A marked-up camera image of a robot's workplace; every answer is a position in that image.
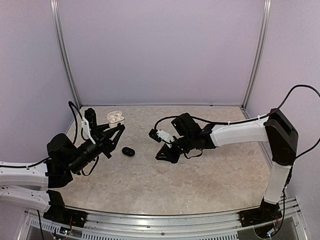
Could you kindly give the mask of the white earbud charging case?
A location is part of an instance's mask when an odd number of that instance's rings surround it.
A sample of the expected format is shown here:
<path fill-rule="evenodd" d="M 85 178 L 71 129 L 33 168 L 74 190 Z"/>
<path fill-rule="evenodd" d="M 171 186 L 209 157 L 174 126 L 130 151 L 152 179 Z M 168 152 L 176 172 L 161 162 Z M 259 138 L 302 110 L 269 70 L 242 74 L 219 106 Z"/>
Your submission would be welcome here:
<path fill-rule="evenodd" d="M 112 111 L 107 114 L 107 121 L 110 129 L 113 129 L 118 126 L 118 124 L 124 124 L 125 117 L 120 110 Z"/>

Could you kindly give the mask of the front aluminium rail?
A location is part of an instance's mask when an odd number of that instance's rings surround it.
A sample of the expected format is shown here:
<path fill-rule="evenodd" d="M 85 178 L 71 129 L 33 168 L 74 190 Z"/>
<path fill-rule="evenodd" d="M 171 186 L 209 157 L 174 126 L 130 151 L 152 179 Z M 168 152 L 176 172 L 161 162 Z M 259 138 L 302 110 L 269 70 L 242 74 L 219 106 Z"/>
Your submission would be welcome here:
<path fill-rule="evenodd" d="M 88 210 L 83 227 L 39 218 L 26 210 L 19 224 L 17 240 L 251 240 L 265 224 L 243 227 L 240 211 L 180 215 L 138 215 Z"/>

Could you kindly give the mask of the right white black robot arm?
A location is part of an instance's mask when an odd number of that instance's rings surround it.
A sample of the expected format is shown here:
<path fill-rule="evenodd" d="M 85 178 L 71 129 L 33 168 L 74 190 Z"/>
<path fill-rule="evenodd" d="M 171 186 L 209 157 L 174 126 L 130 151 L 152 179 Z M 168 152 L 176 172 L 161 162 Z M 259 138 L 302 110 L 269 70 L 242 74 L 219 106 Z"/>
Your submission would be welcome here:
<path fill-rule="evenodd" d="M 268 185 L 260 206 L 245 213 L 255 214 L 260 222 L 276 216 L 281 195 L 290 181 L 297 158 L 299 138 L 297 130 L 278 108 L 271 109 L 263 116 L 243 121 L 207 120 L 204 128 L 196 122 L 198 118 L 189 113 L 171 116 L 170 120 L 179 137 L 172 136 L 156 126 L 148 134 L 158 143 L 164 143 L 155 157 L 159 161 L 176 164 L 181 155 L 186 156 L 192 150 L 211 150 L 240 143 L 268 143 L 273 161 Z"/>

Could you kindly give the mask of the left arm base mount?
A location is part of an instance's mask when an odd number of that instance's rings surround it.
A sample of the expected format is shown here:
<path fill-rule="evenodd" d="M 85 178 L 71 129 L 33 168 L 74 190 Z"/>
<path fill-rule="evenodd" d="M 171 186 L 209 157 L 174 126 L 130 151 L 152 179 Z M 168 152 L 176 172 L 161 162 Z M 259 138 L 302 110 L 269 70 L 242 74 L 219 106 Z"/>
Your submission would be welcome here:
<path fill-rule="evenodd" d="M 70 208 L 49 209 L 43 214 L 46 220 L 79 228 L 84 227 L 87 216 L 88 214 L 85 211 Z"/>

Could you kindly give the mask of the aluminium frame post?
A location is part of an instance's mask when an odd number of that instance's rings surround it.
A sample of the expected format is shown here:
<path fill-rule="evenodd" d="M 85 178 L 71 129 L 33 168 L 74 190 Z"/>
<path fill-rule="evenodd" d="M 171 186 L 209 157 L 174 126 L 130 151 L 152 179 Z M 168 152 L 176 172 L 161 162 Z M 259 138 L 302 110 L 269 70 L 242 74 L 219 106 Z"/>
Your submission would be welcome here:
<path fill-rule="evenodd" d="M 245 112 L 249 106 L 249 102 L 254 90 L 254 86 L 257 80 L 257 75 L 260 67 L 260 63 L 262 60 L 262 55 L 264 51 L 264 45 L 267 37 L 268 32 L 268 25 L 270 20 L 270 14 L 271 14 L 271 0 L 265 0 L 263 5 L 263 13 L 262 13 L 262 19 L 261 19 L 261 25 L 258 35 L 258 41 L 257 46 L 254 54 L 253 64 L 249 75 L 249 82 L 244 94 L 244 99 L 242 102 L 242 110 Z"/>
<path fill-rule="evenodd" d="M 59 48 L 63 69 L 66 75 L 67 84 L 69 86 L 74 104 L 78 108 L 81 108 L 82 106 L 81 99 L 76 87 L 76 83 L 73 78 L 71 65 L 68 58 L 67 48 L 64 41 L 62 22 L 61 22 L 60 11 L 59 11 L 59 2 L 57 0 L 50 0 L 49 2 L 50 2 L 53 25 L 55 29 L 56 38 L 57 38 L 57 45 Z"/>

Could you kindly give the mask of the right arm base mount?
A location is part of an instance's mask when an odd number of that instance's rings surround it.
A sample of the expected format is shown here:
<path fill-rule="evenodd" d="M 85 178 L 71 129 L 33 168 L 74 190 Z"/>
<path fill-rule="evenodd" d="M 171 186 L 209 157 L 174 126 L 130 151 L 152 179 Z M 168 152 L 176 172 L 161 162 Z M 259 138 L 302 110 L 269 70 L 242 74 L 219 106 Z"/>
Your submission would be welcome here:
<path fill-rule="evenodd" d="M 243 228 L 275 221 L 282 217 L 283 214 L 280 210 L 271 212 L 260 207 L 239 212 L 240 223 Z"/>

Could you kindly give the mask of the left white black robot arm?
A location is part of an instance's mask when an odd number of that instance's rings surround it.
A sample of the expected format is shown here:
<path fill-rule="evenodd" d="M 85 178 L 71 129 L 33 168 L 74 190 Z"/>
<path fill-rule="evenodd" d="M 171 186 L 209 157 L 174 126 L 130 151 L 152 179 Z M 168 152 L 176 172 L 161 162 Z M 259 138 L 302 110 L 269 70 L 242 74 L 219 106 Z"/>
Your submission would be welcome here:
<path fill-rule="evenodd" d="M 70 211 L 57 189 L 73 181 L 83 169 L 104 154 L 108 159 L 115 150 L 125 126 L 119 123 L 97 126 L 90 139 L 76 147 L 64 133 L 48 144 L 48 157 L 35 163 L 0 163 L 0 200 L 50 214 L 63 223 Z"/>

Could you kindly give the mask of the right aluminium frame post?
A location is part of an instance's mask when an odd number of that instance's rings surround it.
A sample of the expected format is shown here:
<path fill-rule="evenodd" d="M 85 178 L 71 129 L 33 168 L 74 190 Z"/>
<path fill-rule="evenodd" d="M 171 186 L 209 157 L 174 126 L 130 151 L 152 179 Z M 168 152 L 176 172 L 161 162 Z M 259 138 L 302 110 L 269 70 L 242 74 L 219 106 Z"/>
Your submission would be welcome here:
<path fill-rule="evenodd" d="M 244 94 L 244 99 L 242 102 L 242 110 L 245 112 L 249 106 L 249 102 L 254 90 L 254 86 L 257 80 L 257 75 L 260 67 L 260 63 L 262 60 L 262 55 L 264 51 L 264 45 L 267 37 L 268 32 L 268 25 L 270 20 L 270 14 L 271 14 L 271 0 L 265 0 L 263 5 L 263 13 L 262 13 L 262 19 L 261 19 L 261 25 L 258 35 L 258 41 L 257 46 L 254 54 L 253 64 L 249 75 L 249 82 Z"/>

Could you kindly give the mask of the left aluminium frame post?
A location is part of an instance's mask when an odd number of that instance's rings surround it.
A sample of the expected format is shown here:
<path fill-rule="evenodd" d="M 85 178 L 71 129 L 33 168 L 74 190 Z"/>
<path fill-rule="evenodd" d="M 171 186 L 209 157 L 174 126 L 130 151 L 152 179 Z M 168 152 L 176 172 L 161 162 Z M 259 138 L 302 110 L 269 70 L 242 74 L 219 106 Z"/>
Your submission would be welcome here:
<path fill-rule="evenodd" d="M 55 29 L 56 38 L 57 38 L 57 45 L 59 48 L 63 69 L 66 75 L 67 84 L 69 86 L 74 104 L 78 108 L 81 108 L 82 106 L 81 99 L 76 87 L 76 83 L 73 78 L 71 65 L 68 58 L 67 48 L 64 41 L 62 22 L 61 22 L 60 11 L 59 11 L 59 2 L 57 0 L 50 0 L 49 2 L 50 2 L 53 25 Z"/>

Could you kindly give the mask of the black earbud charging case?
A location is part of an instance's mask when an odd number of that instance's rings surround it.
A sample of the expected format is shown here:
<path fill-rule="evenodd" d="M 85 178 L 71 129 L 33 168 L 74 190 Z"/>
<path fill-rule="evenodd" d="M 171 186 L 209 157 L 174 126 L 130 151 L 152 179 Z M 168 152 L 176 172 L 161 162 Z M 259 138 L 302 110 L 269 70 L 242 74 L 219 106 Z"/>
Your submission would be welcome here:
<path fill-rule="evenodd" d="M 135 150 L 130 147 L 123 147 L 121 152 L 127 157 L 133 157 L 136 154 Z"/>

